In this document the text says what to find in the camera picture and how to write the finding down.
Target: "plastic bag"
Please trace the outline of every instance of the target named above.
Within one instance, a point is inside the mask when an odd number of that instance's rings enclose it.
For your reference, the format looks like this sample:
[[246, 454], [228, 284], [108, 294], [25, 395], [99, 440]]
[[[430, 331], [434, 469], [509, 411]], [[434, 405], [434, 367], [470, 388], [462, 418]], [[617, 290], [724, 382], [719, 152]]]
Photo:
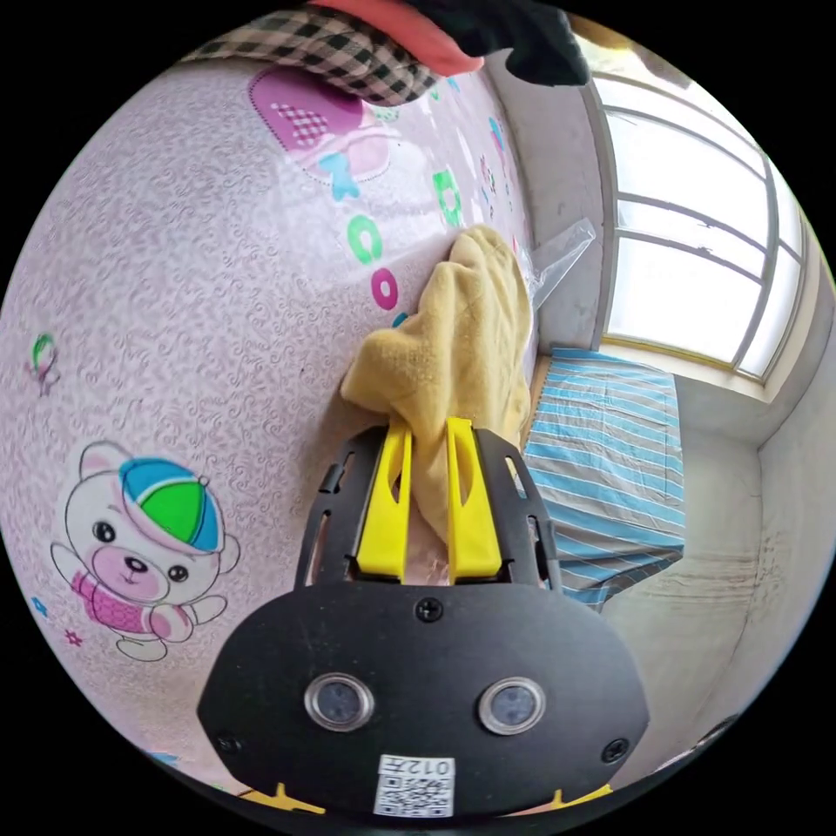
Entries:
[[521, 249], [520, 268], [523, 276], [531, 277], [531, 281], [527, 283], [531, 307], [535, 312], [549, 298], [551, 292], [595, 238], [595, 227], [589, 218], [584, 218], [538, 247], [531, 257], [524, 248]]

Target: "striped bedsheet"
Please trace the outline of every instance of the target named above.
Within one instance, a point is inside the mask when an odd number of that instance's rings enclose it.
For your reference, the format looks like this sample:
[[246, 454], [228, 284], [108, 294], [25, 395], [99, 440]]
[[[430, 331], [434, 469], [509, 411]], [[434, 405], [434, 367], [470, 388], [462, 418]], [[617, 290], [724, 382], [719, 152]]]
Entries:
[[554, 348], [524, 456], [554, 523], [564, 594], [600, 610], [682, 557], [671, 374]]

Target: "bright window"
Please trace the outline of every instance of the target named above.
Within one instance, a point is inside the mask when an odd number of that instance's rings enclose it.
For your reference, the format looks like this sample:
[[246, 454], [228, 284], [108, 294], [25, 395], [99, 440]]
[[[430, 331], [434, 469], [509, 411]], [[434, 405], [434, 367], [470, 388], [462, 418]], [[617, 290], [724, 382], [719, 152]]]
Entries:
[[698, 85], [681, 91], [633, 65], [607, 69], [593, 72], [616, 167], [605, 339], [764, 380], [799, 297], [804, 247], [795, 198], [752, 137]]

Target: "window frame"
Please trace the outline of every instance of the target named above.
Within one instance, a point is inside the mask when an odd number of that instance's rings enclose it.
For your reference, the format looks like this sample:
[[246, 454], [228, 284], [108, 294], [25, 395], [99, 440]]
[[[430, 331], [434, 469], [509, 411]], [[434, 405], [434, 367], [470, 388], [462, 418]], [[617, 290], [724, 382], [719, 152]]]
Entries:
[[[631, 108], [625, 108], [617, 105], [604, 104], [596, 87], [596, 81], [598, 79], [637, 87], [641, 90], [654, 93], [663, 98], [668, 98], [671, 101], [678, 103], [679, 105], [684, 105], [690, 108], [691, 110], [700, 114], [702, 117], [710, 119], [715, 124], [721, 125], [731, 135], [745, 142], [761, 157], [761, 159], [763, 160], [764, 172], [761, 173], [755, 171], [748, 163], [746, 163], [744, 160], [738, 157], [735, 153], [724, 148], [720, 143], [714, 141], [713, 139], [703, 137], [698, 133], [698, 131], [693, 131], [690, 128], [685, 128], [681, 125], [677, 125], [676, 123], [671, 122], [668, 119], [660, 118], [652, 114], [646, 113], [644, 111], [637, 111]], [[611, 345], [622, 345], [631, 348], [644, 349], [655, 353], [668, 354], [669, 356], [674, 356], [683, 360], [696, 362], [702, 366], [714, 367], [725, 372], [739, 375], [742, 378], [745, 378], [750, 381], [756, 381], [757, 383], [764, 385], [766, 381], [768, 381], [770, 375], [772, 374], [772, 371], [774, 370], [776, 364], [779, 362], [781, 358], [782, 353], [784, 352], [787, 339], [790, 333], [792, 332], [793, 326], [795, 324], [795, 320], [799, 310], [799, 301], [801, 299], [804, 290], [804, 284], [806, 281], [807, 240], [806, 227], [801, 211], [797, 207], [800, 224], [800, 252], [796, 252], [780, 238], [778, 191], [775, 185], [775, 179], [772, 174], [772, 163], [769, 160], [769, 158], [752, 141], [752, 139], [749, 136], [741, 133], [739, 130], [737, 130], [737, 128], [735, 128], [733, 125], [729, 125], [722, 118], [716, 116], [713, 113], [708, 112], [704, 108], [700, 107], [698, 104], [691, 102], [688, 98], [679, 96], [671, 91], [667, 91], [661, 87], [655, 86], [654, 84], [639, 80], [637, 78], [631, 78], [630, 76], [620, 75], [615, 72], [604, 71], [593, 71], [591, 73], [591, 81], [587, 87], [587, 90], [590, 93], [590, 104], [593, 105], [594, 111], [597, 114], [597, 122], [600, 128], [600, 133], [598, 135], [604, 143], [604, 148], [602, 149], [604, 151], [604, 154], [599, 156], [602, 157], [602, 161], [607, 165], [608, 168], [607, 172], [602, 172], [602, 188], [605, 192], [604, 220], [606, 222], [608, 219], [611, 219], [611, 237], [607, 236], [607, 238], [610, 241], [610, 252], [605, 255], [605, 265], [607, 262], [609, 262], [610, 283], [607, 298], [603, 300], [606, 302], [606, 309], [602, 320], [601, 342], [610, 343]], [[678, 204], [669, 203], [660, 199], [648, 198], [643, 195], [634, 194], [632, 192], [622, 192], [618, 186], [618, 172], [616, 167], [615, 147], [613, 144], [612, 135], [610, 133], [610, 125], [607, 119], [608, 115], [610, 114], [614, 116], [640, 118], [647, 122], [651, 122], [655, 125], [661, 125], [667, 130], [677, 131], [686, 136], [692, 137], [700, 142], [705, 143], [715, 151], [725, 154], [729, 158], [735, 160], [735, 162], [738, 163], [738, 165], [742, 165], [747, 171], [752, 172], [757, 177], [762, 179], [765, 183], [767, 199], [768, 232], [765, 246], [759, 244], [757, 241], [752, 240], [749, 236], [745, 235], [744, 233], [740, 232], [734, 227], [729, 226], [728, 224], [725, 224], [720, 220], [714, 219], [709, 215], [705, 215], [701, 212], [695, 212], [687, 206], [680, 206]], [[609, 199], [607, 199], [607, 191], [609, 191], [610, 193]], [[752, 313], [752, 319], [750, 320], [749, 327], [746, 329], [744, 338], [741, 341], [738, 347], [738, 351], [736, 352], [731, 362], [719, 361], [713, 357], [690, 352], [674, 346], [656, 343], [652, 340], [642, 340], [638, 338], [622, 336], [619, 334], [608, 334], [610, 316], [612, 312], [613, 293], [617, 281], [618, 248], [621, 239], [627, 238], [641, 240], [660, 246], [673, 247], [675, 249], [682, 250], [686, 253], [690, 253], [697, 258], [706, 259], [714, 263], [720, 264], [722, 266], [726, 266], [729, 269], [735, 270], [735, 272], [737, 273], [745, 275], [747, 278], [755, 278], [751, 273], [748, 273], [748, 271], [744, 270], [743, 268], [729, 264], [723, 259], [714, 256], [712, 253], [702, 252], [695, 246], [688, 246], [680, 241], [667, 239], [664, 235], [656, 235], [653, 233], [645, 233], [638, 230], [622, 228], [618, 223], [619, 201], [630, 201], [632, 203], [638, 203], [645, 206], [654, 206], [656, 208], [677, 212], [686, 217], [698, 220], [702, 223], [710, 223], [717, 229], [735, 236], [739, 240], [744, 241], [746, 244], [750, 246], [755, 246], [760, 252], [764, 254], [764, 265], [761, 270], [761, 274], [758, 277], [758, 283], [760, 284], [758, 302], [755, 306], [754, 312]], [[770, 358], [769, 362], [767, 363], [764, 372], [761, 375], [757, 375], [747, 372], [744, 369], [740, 368], [740, 364], [746, 357], [746, 353], [752, 345], [755, 335], [758, 332], [758, 328], [760, 327], [761, 321], [763, 320], [764, 312], [766, 310], [766, 302], [768, 301], [770, 292], [772, 290], [772, 282], [775, 276], [775, 268], [778, 260], [778, 253], [780, 247], [784, 247], [786, 253], [794, 261], [798, 263], [799, 281], [796, 287], [795, 298], [792, 302], [792, 308], [790, 310], [790, 315], [786, 322], [784, 332], [781, 334], [775, 351], [772, 357]]]

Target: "yellow towel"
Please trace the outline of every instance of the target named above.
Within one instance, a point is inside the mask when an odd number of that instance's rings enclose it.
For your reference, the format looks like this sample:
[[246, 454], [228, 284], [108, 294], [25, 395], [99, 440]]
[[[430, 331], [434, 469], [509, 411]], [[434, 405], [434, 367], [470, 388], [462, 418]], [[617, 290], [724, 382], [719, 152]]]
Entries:
[[469, 418], [519, 446], [530, 409], [523, 354], [531, 305], [499, 233], [474, 226], [437, 265], [418, 312], [371, 333], [340, 388], [359, 407], [399, 415], [413, 433], [418, 510], [447, 542], [446, 421]]

